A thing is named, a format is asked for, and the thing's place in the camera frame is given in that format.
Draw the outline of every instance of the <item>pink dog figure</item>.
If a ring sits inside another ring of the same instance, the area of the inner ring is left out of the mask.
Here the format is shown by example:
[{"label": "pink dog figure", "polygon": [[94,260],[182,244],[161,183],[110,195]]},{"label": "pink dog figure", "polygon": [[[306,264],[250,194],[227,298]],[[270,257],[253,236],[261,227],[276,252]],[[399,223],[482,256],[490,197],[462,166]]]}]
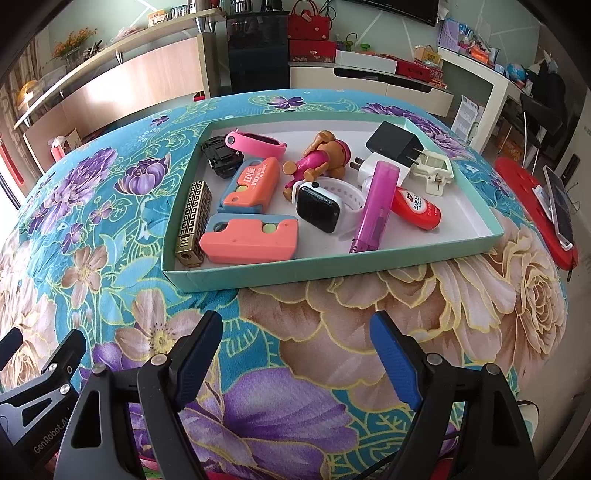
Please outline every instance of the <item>pink dog figure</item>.
[{"label": "pink dog figure", "polygon": [[342,140],[323,130],[319,132],[314,141],[306,148],[303,158],[298,162],[286,161],[283,164],[283,173],[293,175],[293,180],[285,184],[283,196],[291,201],[291,188],[300,180],[315,181],[325,174],[334,179],[342,179],[345,176],[345,165],[351,158],[348,145]]}]

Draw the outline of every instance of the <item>flower vase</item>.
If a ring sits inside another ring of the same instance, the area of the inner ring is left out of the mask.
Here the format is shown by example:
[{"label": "flower vase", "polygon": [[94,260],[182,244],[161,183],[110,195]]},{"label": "flower vase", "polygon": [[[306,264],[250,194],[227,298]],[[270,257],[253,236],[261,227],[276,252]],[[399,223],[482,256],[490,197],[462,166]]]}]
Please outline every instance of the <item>flower vase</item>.
[{"label": "flower vase", "polygon": [[76,47],[74,50],[69,51],[63,56],[63,58],[66,61],[68,72],[71,72],[80,64],[80,47]]}]

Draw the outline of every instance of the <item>pink band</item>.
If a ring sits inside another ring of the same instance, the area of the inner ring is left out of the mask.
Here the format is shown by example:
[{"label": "pink band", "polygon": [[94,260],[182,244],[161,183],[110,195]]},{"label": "pink band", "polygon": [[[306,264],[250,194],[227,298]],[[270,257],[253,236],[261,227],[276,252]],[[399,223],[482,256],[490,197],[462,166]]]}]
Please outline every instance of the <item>pink band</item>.
[{"label": "pink band", "polygon": [[258,140],[256,138],[245,135],[245,132],[239,132],[238,129],[226,135],[226,145],[229,148],[238,150],[242,153],[253,155],[259,158],[275,157],[277,160],[281,160],[287,148],[287,144],[279,142],[271,137],[265,135],[253,134],[257,137],[269,138],[271,141],[276,143],[268,143],[264,140]]}]

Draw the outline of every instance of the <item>red bottle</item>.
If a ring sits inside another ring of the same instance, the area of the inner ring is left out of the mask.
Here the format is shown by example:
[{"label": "red bottle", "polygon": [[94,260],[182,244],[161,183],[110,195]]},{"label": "red bottle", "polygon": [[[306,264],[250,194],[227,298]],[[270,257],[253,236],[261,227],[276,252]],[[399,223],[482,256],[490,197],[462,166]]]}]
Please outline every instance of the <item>red bottle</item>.
[{"label": "red bottle", "polygon": [[413,192],[401,188],[396,189],[391,210],[423,230],[433,230],[441,222],[439,208]]}]

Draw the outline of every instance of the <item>floral tablecloth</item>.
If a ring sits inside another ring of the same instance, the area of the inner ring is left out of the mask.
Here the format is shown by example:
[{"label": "floral tablecloth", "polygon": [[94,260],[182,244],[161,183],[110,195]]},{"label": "floral tablecloth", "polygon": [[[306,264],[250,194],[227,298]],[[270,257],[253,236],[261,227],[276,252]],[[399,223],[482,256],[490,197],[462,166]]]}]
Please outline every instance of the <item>floral tablecloth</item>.
[{"label": "floral tablecloth", "polygon": [[[504,228],[483,255],[351,277],[186,294],[160,269],[174,196],[215,119],[285,111],[409,118],[475,185]],[[56,164],[28,197],[0,258],[0,336],[24,344],[0,374],[10,389],[39,374],[72,328],[112,369],[168,352],[208,309],[224,321],[219,353],[183,423],[206,469],[244,479],[351,479],[401,444],[413,412],[369,340],[384,309],[455,365],[496,362],[515,392],[566,327],[557,270],[514,194],[425,112],[379,95],[280,90],[214,98],[108,133]],[[140,451],[151,455],[132,406]],[[455,407],[450,429],[459,425]]]}]

